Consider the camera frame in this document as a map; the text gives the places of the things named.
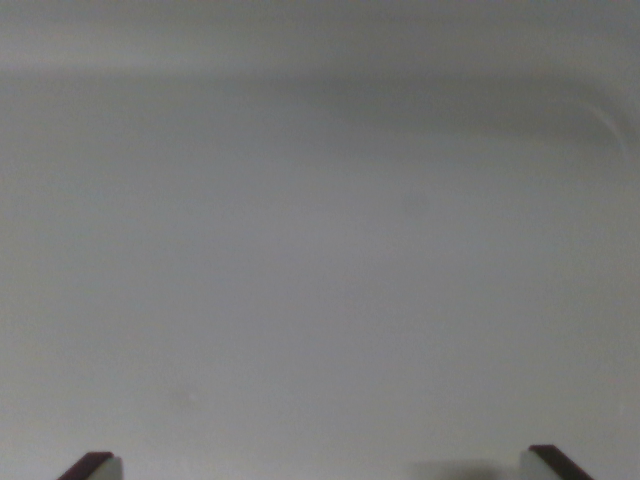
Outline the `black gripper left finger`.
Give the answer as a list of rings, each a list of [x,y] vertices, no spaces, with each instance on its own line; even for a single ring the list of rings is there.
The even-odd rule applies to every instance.
[[[58,480],[122,479],[122,459],[112,452],[88,452],[58,477]]]

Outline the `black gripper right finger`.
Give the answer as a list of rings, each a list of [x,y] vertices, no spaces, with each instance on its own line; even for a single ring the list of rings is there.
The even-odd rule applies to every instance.
[[[593,480],[555,445],[531,445],[520,454],[519,475],[525,480]]]

